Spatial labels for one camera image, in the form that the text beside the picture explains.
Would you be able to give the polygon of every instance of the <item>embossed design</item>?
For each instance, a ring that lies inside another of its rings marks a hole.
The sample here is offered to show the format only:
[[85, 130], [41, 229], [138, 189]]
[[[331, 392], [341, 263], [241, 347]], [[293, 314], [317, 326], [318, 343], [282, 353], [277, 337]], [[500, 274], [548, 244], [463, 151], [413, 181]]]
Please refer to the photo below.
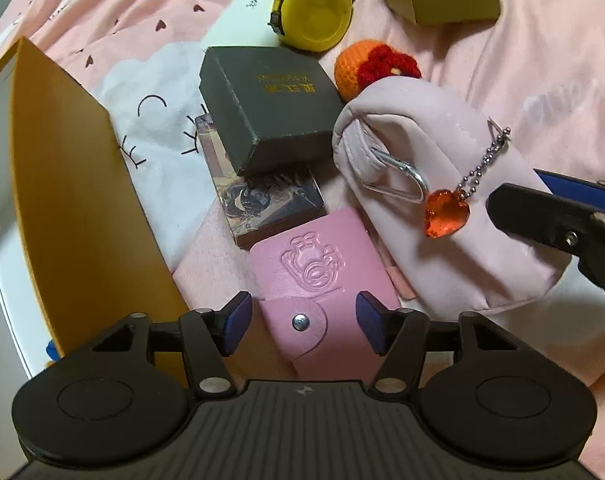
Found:
[[293, 238], [291, 247], [280, 260], [300, 286], [318, 292], [336, 281], [344, 262], [334, 246], [321, 245], [318, 234], [310, 232]]
[[304, 397], [309, 394], [313, 394], [313, 388], [311, 386], [307, 386], [307, 384], [305, 384], [304, 386], [301, 386], [300, 388], [296, 388], [294, 390], [294, 392], [296, 392], [297, 394], [301, 394]]

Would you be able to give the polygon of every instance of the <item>yellow tape measure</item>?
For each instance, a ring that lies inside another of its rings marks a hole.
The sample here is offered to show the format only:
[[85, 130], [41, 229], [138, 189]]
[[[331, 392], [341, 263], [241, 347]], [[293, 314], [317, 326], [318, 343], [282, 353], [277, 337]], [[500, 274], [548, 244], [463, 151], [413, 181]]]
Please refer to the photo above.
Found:
[[353, 1], [274, 0], [269, 25], [287, 45], [324, 52], [345, 36]]

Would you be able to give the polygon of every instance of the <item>orange crochet ball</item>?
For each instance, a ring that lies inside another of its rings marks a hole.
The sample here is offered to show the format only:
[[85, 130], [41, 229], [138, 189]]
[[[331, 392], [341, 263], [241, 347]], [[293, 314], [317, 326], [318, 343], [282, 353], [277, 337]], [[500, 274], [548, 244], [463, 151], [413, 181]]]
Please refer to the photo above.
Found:
[[367, 60], [369, 53], [381, 45], [384, 45], [381, 41], [362, 40], [340, 53], [334, 65], [334, 79], [343, 101], [349, 102], [361, 92], [358, 68]]
[[413, 57], [374, 40], [358, 41], [347, 47], [334, 65], [336, 86], [346, 102], [379, 79], [395, 75], [422, 77]]

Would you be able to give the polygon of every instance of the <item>pink leather card holder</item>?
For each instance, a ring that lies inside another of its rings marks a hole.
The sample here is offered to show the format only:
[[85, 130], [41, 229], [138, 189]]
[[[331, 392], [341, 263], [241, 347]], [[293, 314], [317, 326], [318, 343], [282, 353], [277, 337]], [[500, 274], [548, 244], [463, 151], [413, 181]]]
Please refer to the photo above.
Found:
[[269, 331], [301, 380], [373, 379], [383, 359], [358, 326], [356, 296], [400, 303], [355, 209], [262, 240], [249, 261]]

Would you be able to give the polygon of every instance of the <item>red crochet flower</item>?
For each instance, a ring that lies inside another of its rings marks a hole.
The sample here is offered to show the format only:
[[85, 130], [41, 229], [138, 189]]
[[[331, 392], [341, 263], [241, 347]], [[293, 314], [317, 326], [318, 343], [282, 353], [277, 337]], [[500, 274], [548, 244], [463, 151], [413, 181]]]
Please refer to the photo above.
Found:
[[408, 54], [396, 52], [389, 45], [379, 45], [372, 49], [367, 60], [358, 67], [358, 86], [361, 90], [371, 83], [390, 75], [404, 75], [421, 78], [416, 60]]

